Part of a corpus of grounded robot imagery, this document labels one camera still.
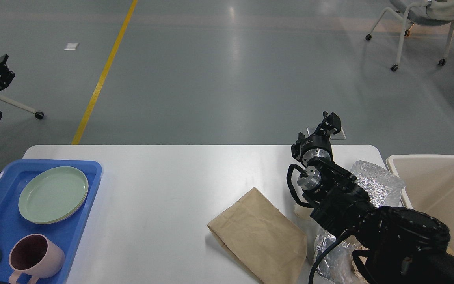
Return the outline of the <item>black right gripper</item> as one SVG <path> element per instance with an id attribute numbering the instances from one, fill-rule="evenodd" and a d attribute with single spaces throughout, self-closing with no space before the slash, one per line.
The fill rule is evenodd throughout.
<path id="1" fill-rule="evenodd" d="M 307 127 L 298 133 L 296 142 L 291 146 L 291 156 L 303 166 L 310 166 L 313 159 L 323 158 L 333 161 L 333 151 L 329 136 L 337 135 L 342 131 L 341 118 L 334 112 L 323 112 L 323 119 L 316 128 Z"/>

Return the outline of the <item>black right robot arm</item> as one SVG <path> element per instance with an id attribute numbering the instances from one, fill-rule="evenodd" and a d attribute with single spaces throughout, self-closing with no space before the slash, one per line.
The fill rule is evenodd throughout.
<path id="1" fill-rule="evenodd" d="M 310 208 L 310 217 L 336 237 L 319 254 L 310 271 L 313 282 L 322 260 L 349 237 L 364 250 L 352 259 L 370 284 L 454 284 L 454 256 L 447 253 L 449 228 L 437 218 L 405 207 L 371 203 L 356 176 L 333 160 L 330 135 L 341 131 L 341 119 L 323 112 L 310 135 L 299 133 L 291 147 L 286 181 L 297 205 Z"/>

